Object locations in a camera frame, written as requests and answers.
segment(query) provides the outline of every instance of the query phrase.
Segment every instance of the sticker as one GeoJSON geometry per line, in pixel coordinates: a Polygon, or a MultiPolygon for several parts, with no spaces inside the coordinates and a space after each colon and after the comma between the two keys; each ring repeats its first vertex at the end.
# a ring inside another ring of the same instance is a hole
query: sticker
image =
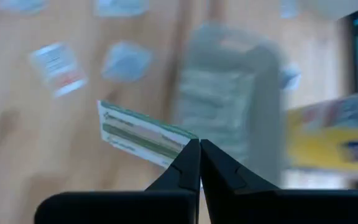
{"type": "Polygon", "coordinates": [[[56,97],[76,90],[87,82],[85,74],[77,66],[73,52],[61,43],[33,52],[31,60],[56,97]]]}
{"type": "Polygon", "coordinates": [[[151,60],[152,53],[147,49],[120,42],[110,48],[102,74],[107,79],[133,82],[144,76],[151,60]]]}
{"type": "Polygon", "coordinates": [[[149,10],[148,0],[96,0],[98,16],[138,16],[149,10]]]}
{"type": "Polygon", "coordinates": [[[190,139],[198,137],[149,116],[99,101],[103,141],[135,156],[168,167],[190,139]]]}
{"type": "Polygon", "coordinates": [[[36,14],[46,7],[47,0],[2,0],[1,8],[25,14],[36,14]]]}

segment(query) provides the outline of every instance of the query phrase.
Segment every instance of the packet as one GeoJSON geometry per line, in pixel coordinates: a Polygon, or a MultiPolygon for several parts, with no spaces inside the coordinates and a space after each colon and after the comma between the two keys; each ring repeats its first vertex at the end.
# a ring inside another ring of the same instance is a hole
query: packet
{"type": "Polygon", "coordinates": [[[205,24],[195,31],[177,91],[174,121],[245,163],[248,114],[257,75],[248,66],[257,44],[238,30],[205,24]]]}
{"type": "Polygon", "coordinates": [[[151,51],[128,41],[111,46],[102,76],[119,82],[133,82],[142,78],[152,61],[151,51]]]}
{"type": "Polygon", "coordinates": [[[63,43],[51,44],[31,53],[30,60],[41,72],[55,97],[76,90],[88,81],[79,68],[74,53],[63,43]]]}

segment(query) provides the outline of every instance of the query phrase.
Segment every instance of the wooden surface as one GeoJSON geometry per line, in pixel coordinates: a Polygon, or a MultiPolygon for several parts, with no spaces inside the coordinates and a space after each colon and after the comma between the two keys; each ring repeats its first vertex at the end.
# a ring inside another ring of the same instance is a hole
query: wooden surface
{"type": "MultiPolygon", "coordinates": [[[[157,178],[163,169],[100,140],[96,100],[168,121],[183,41],[207,18],[256,30],[288,52],[303,73],[289,106],[344,94],[338,24],[310,15],[283,21],[279,1],[212,2],[208,12],[206,0],[189,2],[150,0],[146,15],[126,19],[95,17],[88,0],[50,0],[34,16],[0,11],[0,223],[32,223],[36,206],[61,191],[139,190],[157,178]],[[101,78],[108,47],[122,39],[153,50],[138,82],[101,78]],[[89,83],[52,98],[28,56],[57,41],[73,49],[89,83]]],[[[208,223],[203,199],[200,207],[200,222],[208,223]]]]}

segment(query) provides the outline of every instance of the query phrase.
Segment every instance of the white sticker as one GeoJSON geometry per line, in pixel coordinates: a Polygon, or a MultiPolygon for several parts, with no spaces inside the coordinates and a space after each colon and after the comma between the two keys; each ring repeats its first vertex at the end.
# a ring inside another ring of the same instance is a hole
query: white sticker
{"type": "Polygon", "coordinates": [[[85,74],[77,66],[73,52],[62,43],[36,50],[31,54],[31,60],[56,97],[76,90],[87,82],[85,74]]]}
{"type": "Polygon", "coordinates": [[[46,7],[47,0],[2,0],[1,7],[12,12],[35,14],[46,7]]]}
{"type": "Polygon", "coordinates": [[[133,82],[143,77],[149,67],[152,53],[133,43],[113,45],[106,57],[103,77],[123,82],[133,82]]]}
{"type": "Polygon", "coordinates": [[[148,0],[96,0],[98,16],[138,16],[149,9],[148,0]]]}

